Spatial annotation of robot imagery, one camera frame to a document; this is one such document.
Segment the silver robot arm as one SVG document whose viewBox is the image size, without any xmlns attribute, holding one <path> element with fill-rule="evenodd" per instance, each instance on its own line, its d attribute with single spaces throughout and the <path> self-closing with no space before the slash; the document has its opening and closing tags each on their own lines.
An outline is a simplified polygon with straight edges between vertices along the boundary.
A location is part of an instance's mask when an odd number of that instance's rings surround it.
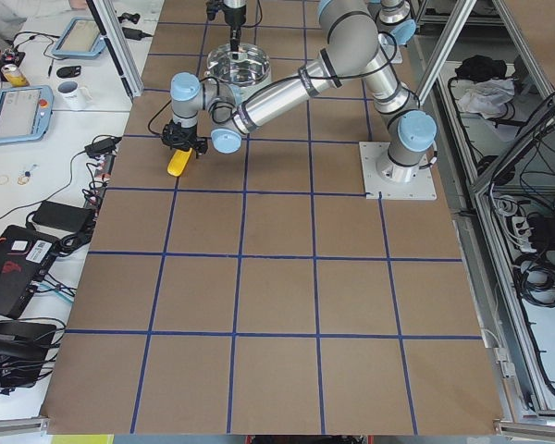
<svg viewBox="0 0 555 444">
<path fill-rule="evenodd" d="M 372 94 L 374 108 L 390 137 L 387 151 L 376 160 L 378 176 L 391 183 L 409 183 L 424 168 L 422 160 L 434 142 L 437 125 L 421 110 L 414 92 L 399 80 L 379 40 L 378 27 L 387 25 L 389 38 L 401 43 L 399 29 L 412 24 L 407 2 L 383 1 L 375 16 L 363 1 L 320 2 L 317 18 L 327 36 L 326 47 L 287 78 L 257 80 L 249 96 L 242 94 L 236 79 L 237 65 L 249 59 L 241 44 L 246 4 L 212 2 L 209 9 L 222 9 L 230 27 L 227 75 L 211 73 L 200 79 L 180 72 L 172 78 L 172 118 L 160 135 L 173 153 L 167 166 L 169 175 L 180 176 L 190 158 L 205 154 L 208 147 L 223 154 L 238 151 L 246 135 L 324 91 L 355 79 Z"/>
<path fill-rule="evenodd" d="M 207 1 L 206 15 L 208 20 L 214 20 L 216 14 L 224 14 L 224 20 L 229 26 L 228 48 L 232 53 L 240 49 L 241 30 L 258 26 L 263 20 L 261 3 L 257 2 L 259 18 L 253 25 L 246 24 L 246 1 Z M 374 14 L 376 25 L 381 32 L 388 32 L 391 42 L 396 45 L 407 44 L 414 36 L 416 23 L 411 14 L 408 1 L 369 1 L 369 11 Z"/>
</svg>

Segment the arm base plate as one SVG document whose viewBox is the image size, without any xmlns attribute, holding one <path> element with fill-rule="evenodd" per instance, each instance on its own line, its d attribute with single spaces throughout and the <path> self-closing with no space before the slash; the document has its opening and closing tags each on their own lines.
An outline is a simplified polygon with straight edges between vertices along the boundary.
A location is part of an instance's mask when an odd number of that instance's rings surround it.
<svg viewBox="0 0 555 444">
<path fill-rule="evenodd" d="M 364 194 L 367 199 L 435 201 L 437 193 L 427 154 L 417 166 L 398 166 L 388 156 L 388 142 L 360 142 Z"/>
</svg>

